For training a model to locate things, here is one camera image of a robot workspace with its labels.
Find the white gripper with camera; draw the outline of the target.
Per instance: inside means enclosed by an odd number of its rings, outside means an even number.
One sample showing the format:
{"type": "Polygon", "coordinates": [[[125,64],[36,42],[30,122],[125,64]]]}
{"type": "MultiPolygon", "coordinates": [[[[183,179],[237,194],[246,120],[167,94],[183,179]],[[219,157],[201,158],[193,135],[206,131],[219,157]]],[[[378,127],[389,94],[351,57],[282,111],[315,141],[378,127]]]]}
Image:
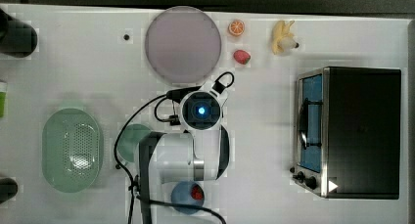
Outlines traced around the white gripper with camera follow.
{"type": "Polygon", "coordinates": [[[180,102],[179,120],[187,131],[218,130],[229,93],[218,81],[207,81],[180,102]]]}

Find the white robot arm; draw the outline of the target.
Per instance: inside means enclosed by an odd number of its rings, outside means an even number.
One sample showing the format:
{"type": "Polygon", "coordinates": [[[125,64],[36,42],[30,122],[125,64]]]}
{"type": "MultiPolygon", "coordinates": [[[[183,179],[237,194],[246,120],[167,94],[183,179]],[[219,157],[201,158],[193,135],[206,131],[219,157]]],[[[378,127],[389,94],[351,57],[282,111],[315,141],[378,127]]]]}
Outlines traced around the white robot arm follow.
{"type": "Polygon", "coordinates": [[[152,131],[138,143],[135,158],[143,224],[158,224],[157,219],[169,210],[162,199],[163,184],[216,180],[229,164],[229,133],[222,125],[226,86],[208,81],[170,90],[165,97],[179,105],[183,131],[152,131]]]}

